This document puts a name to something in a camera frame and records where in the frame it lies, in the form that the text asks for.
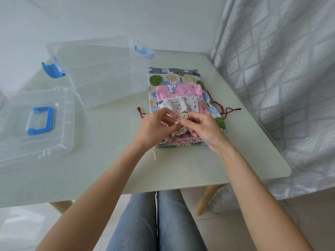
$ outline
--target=diamond pattern curtain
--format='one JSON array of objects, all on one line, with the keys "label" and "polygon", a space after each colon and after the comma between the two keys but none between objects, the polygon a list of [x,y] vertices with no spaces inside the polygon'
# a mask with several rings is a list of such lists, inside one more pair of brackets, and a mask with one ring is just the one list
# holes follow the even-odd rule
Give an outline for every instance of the diamond pattern curtain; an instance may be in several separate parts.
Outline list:
[{"label": "diamond pattern curtain", "polygon": [[[227,0],[211,60],[290,161],[271,193],[335,186],[335,0]],[[230,185],[210,208],[238,208]]]}]

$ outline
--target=wall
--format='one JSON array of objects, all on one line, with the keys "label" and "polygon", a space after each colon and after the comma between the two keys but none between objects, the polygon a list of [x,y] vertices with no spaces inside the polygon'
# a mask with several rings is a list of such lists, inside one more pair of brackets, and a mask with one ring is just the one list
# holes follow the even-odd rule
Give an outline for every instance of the wall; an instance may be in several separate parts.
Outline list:
[{"label": "wall", "polygon": [[129,35],[153,49],[210,53],[225,0],[0,0],[0,89],[18,90],[54,41]]}]

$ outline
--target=red drawstring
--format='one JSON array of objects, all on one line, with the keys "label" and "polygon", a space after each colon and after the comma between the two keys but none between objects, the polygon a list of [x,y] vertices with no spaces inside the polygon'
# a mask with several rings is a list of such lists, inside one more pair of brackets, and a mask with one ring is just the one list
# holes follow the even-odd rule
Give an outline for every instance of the red drawstring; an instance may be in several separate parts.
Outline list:
[{"label": "red drawstring", "polygon": [[137,111],[140,113],[140,115],[141,115],[141,118],[143,119],[144,117],[142,116],[142,114],[146,114],[146,113],[142,113],[142,112],[141,112],[141,108],[140,108],[140,107],[138,107],[138,108],[137,108]]},{"label": "red drawstring", "polygon": [[213,99],[212,99],[212,97],[211,97],[211,95],[210,95],[210,93],[209,93],[209,91],[206,91],[207,93],[208,93],[208,96],[210,97],[210,99],[214,102],[214,103],[216,103],[220,108],[221,108],[221,116],[222,116],[222,118],[223,119],[225,119],[226,117],[227,117],[227,114],[229,114],[229,113],[231,113],[232,111],[235,111],[235,110],[241,110],[241,108],[236,108],[236,109],[232,109],[232,108],[230,108],[230,107],[226,107],[226,110],[224,111],[224,107],[220,104],[220,103],[218,103],[217,101],[214,101]]}]

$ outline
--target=transparent bin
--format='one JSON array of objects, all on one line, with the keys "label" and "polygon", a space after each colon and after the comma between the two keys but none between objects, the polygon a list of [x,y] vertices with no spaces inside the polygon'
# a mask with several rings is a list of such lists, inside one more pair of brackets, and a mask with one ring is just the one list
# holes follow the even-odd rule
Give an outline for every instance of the transparent bin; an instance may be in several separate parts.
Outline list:
[{"label": "transparent bin", "polygon": [[152,49],[127,36],[46,45],[84,108],[148,89]]},{"label": "transparent bin", "polygon": [[[33,110],[46,107],[52,111]],[[50,129],[42,132],[48,121]],[[29,135],[31,130],[37,134]],[[0,172],[64,156],[73,148],[73,130],[74,93],[69,87],[0,96]]]}]

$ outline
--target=table leg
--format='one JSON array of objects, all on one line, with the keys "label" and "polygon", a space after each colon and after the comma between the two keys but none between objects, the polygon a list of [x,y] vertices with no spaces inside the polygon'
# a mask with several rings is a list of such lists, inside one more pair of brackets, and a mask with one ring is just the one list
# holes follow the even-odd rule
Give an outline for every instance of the table leg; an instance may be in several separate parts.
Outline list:
[{"label": "table leg", "polygon": [[201,215],[204,212],[205,208],[207,207],[209,201],[212,199],[215,192],[224,185],[212,185],[205,187],[204,193],[200,198],[197,207],[195,208],[195,214],[197,216]]},{"label": "table leg", "polygon": [[69,207],[73,204],[71,200],[69,201],[61,201],[61,202],[50,202],[52,207],[54,207],[59,213],[64,214],[64,212],[69,209]]}]

